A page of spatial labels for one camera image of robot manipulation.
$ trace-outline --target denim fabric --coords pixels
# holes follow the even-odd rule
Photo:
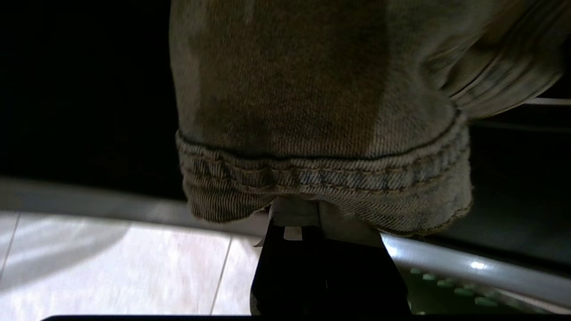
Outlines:
[[[567,1],[173,1],[180,168],[194,215],[322,200],[399,235],[472,202],[467,123],[562,73]]]

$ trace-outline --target white floor tile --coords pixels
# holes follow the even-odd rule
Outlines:
[[[65,216],[24,216],[0,320],[56,314],[208,314],[230,236]]]
[[[261,238],[234,235],[212,314],[249,315],[250,287],[258,266]]]
[[[12,239],[17,219],[17,213],[0,211],[0,269],[4,263],[4,258],[6,258],[6,254],[8,253],[10,240]]]

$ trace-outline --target tile floor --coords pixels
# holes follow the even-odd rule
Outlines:
[[[250,314],[258,238],[0,212],[0,320]]]

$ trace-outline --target dark background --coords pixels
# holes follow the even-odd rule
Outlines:
[[[169,9],[2,2],[0,175],[184,199]],[[568,97],[569,85],[567,73],[542,96]],[[570,128],[571,106],[524,105],[475,123],[473,210],[427,241],[570,271]]]

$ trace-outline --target tile grout line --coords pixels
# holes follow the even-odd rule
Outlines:
[[[228,243],[228,249],[226,250],[226,256],[224,257],[224,263],[222,264],[222,271],[220,271],[220,278],[218,279],[218,284],[216,285],[216,292],[214,292],[214,299],[212,300],[212,306],[210,307],[210,315],[214,311],[214,305],[216,304],[216,298],[218,297],[218,290],[220,289],[220,284],[222,283],[222,276],[224,275],[224,269],[226,268],[226,261],[228,261],[228,255],[230,254],[230,247],[232,246],[232,240],[234,239],[234,234],[230,235],[230,242]]]
[[[4,257],[4,262],[2,262],[2,268],[0,268],[0,281],[2,280],[2,275],[4,274],[4,269],[6,268],[6,262],[8,262],[8,256],[10,256],[10,250],[12,249],[12,244],[14,243],[14,238],[16,236],[16,229],[18,228],[18,223],[20,222],[21,214],[18,213],[16,218],[16,224],[14,224],[14,231],[12,232],[12,237],[10,238],[10,243],[8,243],[8,250],[6,251],[6,256]]]

